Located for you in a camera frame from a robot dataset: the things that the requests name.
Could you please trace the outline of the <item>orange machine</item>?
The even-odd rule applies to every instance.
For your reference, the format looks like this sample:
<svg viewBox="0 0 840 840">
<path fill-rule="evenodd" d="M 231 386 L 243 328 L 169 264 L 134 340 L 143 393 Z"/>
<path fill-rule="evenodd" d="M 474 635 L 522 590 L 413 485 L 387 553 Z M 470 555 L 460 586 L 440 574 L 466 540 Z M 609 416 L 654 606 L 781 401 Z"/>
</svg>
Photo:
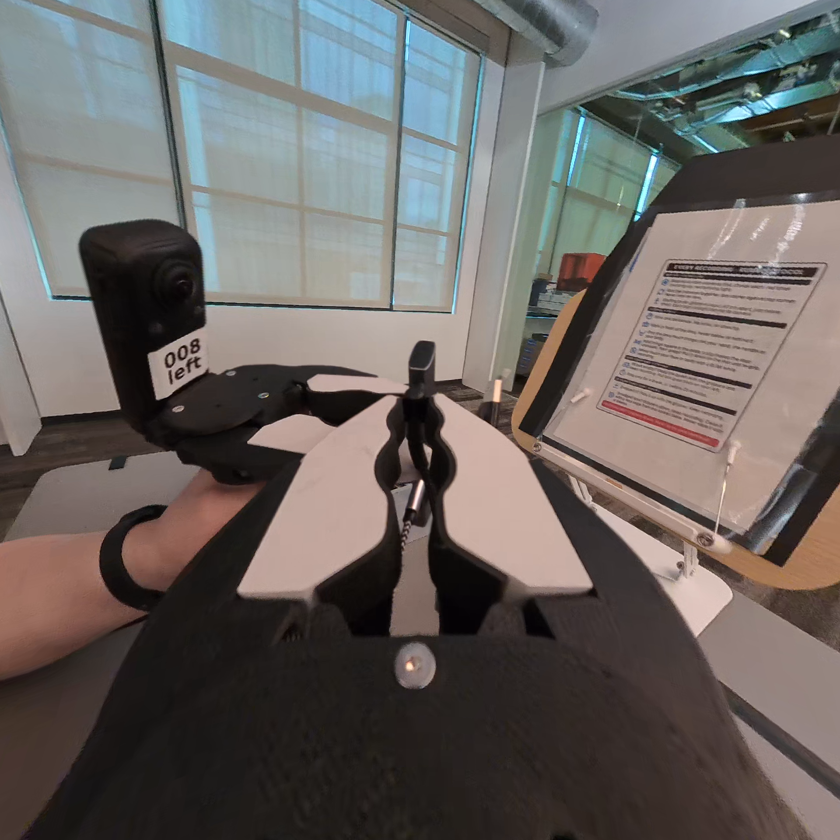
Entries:
<svg viewBox="0 0 840 840">
<path fill-rule="evenodd" d="M 587 289 L 605 260 L 596 253 L 565 253 L 562 256 L 556 290 L 575 294 Z"/>
</svg>

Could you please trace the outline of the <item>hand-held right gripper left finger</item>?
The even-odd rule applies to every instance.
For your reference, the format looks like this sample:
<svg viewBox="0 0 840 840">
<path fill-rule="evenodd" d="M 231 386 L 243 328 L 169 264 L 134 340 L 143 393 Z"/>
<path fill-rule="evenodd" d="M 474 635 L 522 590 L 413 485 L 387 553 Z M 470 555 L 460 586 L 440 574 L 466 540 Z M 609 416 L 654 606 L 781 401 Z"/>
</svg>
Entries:
<svg viewBox="0 0 840 840">
<path fill-rule="evenodd" d="M 397 526 L 402 399 L 383 395 L 305 454 L 238 585 L 250 600 L 313 603 Z"/>
</svg>

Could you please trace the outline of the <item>wooden backing board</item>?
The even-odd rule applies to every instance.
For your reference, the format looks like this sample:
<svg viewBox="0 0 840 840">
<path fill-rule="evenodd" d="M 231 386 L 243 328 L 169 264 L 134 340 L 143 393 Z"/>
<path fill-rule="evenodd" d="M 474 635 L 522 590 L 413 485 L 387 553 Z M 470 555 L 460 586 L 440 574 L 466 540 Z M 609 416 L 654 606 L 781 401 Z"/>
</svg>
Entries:
<svg viewBox="0 0 840 840">
<path fill-rule="evenodd" d="M 706 531 L 694 522 L 641 496 L 626 482 L 606 477 L 578 458 L 564 454 L 553 444 L 543 442 L 539 434 L 527 431 L 532 421 L 527 420 L 526 415 L 538 401 L 546 397 L 552 402 L 560 396 L 559 390 L 550 383 L 551 370 L 570 327 L 582 327 L 584 333 L 588 330 L 585 319 L 576 314 L 585 296 L 584 291 L 577 293 L 560 312 L 523 387 L 511 420 L 516 442 L 529 453 L 558 466 L 564 475 L 576 479 L 579 486 L 602 493 L 610 501 L 627 508 L 633 517 L 658 526 L 661 531 L 687 543 L 690 549 L 696 549 L 744 579 L 786 591 L 815 591 L 836 585 L 839 579 L 838 489 L 817 514 L 785 566 L 780 567 L 737 544 L 727 552 L 720 552 L 698 542 L 699 536 Z"/>
</svg>

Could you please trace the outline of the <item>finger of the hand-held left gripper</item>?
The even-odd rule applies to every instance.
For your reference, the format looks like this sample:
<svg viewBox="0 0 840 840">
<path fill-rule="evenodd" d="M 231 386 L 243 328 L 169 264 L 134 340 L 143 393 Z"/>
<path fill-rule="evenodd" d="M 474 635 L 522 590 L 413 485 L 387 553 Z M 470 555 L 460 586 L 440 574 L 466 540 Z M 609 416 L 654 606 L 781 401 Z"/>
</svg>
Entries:
<svg viewBox="0 0 840 840">
<path fill-rule="evenodd" d="M 305 455 L 337 430 L 313 415 L 290 415 L 258 429 L 248 445 Z"/>
<path fill-rule="evenodd" d="M 347 422 L 383 396 L 401 396 L 406 389 L 378 376 L 319 373 L 308 379 L 308 410 L 323 422 Z"/>
</svg>

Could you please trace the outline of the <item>person's left forearm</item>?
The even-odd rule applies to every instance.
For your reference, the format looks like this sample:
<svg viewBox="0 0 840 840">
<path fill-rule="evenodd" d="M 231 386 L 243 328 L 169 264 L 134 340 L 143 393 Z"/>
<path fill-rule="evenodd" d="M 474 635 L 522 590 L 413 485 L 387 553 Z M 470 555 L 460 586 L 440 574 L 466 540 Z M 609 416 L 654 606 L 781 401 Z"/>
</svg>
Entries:
<svg viewBox="0 0 840 840">
<path fill-rule="evenodd" d="M 263 486 L 223 485 L 198 472 L 152 523 L 163 592 Z M 2 680 L 55 663 L 145 616 L 117 602 L 102 582 L 99 549 L 106 533 L 2 543 Z"/>
</svg>

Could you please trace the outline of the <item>black wristband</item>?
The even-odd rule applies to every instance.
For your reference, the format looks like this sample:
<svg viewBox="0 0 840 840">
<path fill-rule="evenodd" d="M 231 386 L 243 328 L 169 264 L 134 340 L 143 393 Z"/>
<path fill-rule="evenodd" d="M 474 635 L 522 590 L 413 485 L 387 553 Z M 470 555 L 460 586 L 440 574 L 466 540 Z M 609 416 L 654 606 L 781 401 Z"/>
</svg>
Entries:
<svg viewBox="0 0 840 840">
<path fill-rule="evenodd" d="M 121 605 L 149 613 L 163 597 L 161 558 L 154 526 L 166 511 L 149 505 L 123 515 L 101 541 L 99 572 L 106 590 Z"/>
</svg>

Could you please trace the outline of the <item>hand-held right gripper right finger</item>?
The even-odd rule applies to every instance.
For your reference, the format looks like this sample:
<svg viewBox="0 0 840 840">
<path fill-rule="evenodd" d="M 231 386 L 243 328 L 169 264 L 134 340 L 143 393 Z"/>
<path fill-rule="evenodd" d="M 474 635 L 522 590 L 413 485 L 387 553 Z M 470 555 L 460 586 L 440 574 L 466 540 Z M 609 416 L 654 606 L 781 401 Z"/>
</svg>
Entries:
<svg viewBox="0 0 840 840">
<path fill-rule="evenodd" d="M 427 410 L 427 446 L 428 565 L 441 602 L 520 604 L 593 591 L 527 456 L 504 434 L 436 395 Z"/>
</svg>

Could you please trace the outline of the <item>silver ventilation duct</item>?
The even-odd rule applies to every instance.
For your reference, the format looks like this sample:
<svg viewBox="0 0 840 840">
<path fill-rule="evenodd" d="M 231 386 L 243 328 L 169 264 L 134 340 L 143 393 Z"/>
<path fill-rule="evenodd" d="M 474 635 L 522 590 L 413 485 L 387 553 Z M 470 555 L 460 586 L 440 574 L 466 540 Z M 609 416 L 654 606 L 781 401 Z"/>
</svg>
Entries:
<svg viewBox="0 0 840 840">
<path fill-rule="evenodd" d="M 577 62 L 592 42 L 599 12 L 586 1 L 478 1 L 561 67 Z"/>
</svg>

